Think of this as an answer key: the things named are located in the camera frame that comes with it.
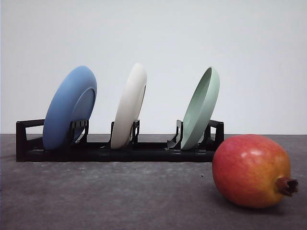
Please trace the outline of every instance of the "plate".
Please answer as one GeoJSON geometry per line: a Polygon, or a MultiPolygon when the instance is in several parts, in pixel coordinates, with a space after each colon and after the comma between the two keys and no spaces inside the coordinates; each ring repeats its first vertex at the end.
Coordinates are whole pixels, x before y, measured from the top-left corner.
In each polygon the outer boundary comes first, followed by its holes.
{"type": "MultiPolygon", "coordinates": [[[[64,79],[48,108],[43,129],[46,150],[60,148],[68,142],[72,121],[88,120],[96,100],[97,83],[86,66],[75,68],[64,79]]],[[[84,128],[75,130],[74,141],[84,128]]]]}
{"type": "Polygon", "coordinates": [[[220,78],[213,67],[202,76],[183,118],[181,149],[188,150],[198,143],[213,113],[220,89],[220,78]]]}
{"type": "Polygon", "coordinates": [[[131,140],[131,128],[139,117],[147,83],[144,67],[136,63],[121,95],[111,139],[111,148],[119,149],[131,140]]]}

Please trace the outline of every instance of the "red pomegranate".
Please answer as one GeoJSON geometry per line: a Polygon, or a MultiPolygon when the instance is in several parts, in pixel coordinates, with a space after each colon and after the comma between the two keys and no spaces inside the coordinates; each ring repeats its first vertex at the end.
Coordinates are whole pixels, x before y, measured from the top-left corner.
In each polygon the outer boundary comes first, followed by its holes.
{"type": "Polygon", "coordinates": [[[264,136],[227,138],[215,152],[212,169],[217,189],[239,206],[270,207],[297,192],[286,151],[264,136]]]}

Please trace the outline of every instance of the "gray surface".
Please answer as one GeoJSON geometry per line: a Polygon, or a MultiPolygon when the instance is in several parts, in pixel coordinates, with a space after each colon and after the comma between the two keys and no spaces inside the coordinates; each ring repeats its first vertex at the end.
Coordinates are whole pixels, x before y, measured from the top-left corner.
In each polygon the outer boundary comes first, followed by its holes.
{"type": "Polygon", "coordinates": [[[211,163],[15,162],[14,135],[1,135],[1,229],[306,229],[307,136],[269,137],[289,153],[300,191],[253,210],[218,193],[211,163]]]}

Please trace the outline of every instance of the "white plate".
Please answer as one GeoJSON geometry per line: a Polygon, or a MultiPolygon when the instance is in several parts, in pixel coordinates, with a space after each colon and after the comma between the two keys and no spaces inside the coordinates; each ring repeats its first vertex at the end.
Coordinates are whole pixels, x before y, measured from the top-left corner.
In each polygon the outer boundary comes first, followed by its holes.
{"type": "Polygon", "coordinates": [[[112,132],[112,149],[119,149],[128,144],[131,138],[132,124],[139,118],[146,83],[146,71],[140,63],[136,63],[130,72],[119,101],[112,132]]]}

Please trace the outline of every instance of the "blue plate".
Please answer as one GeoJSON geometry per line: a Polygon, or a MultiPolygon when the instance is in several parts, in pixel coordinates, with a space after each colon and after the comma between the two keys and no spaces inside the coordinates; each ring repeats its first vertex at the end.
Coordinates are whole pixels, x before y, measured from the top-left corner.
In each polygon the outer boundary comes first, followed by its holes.
{"type": "MultiPolygon", "coordinates": [[[[64,79],[54,95],[45,118],[43,144],[45,149],[57,149],[68,141],[72,121],[88,120],[92,114],[97,92],[94,74],[86,66],[75,68],[64,79]]],[[[74,141],[83,128],[75,131],[74,141]]]]}

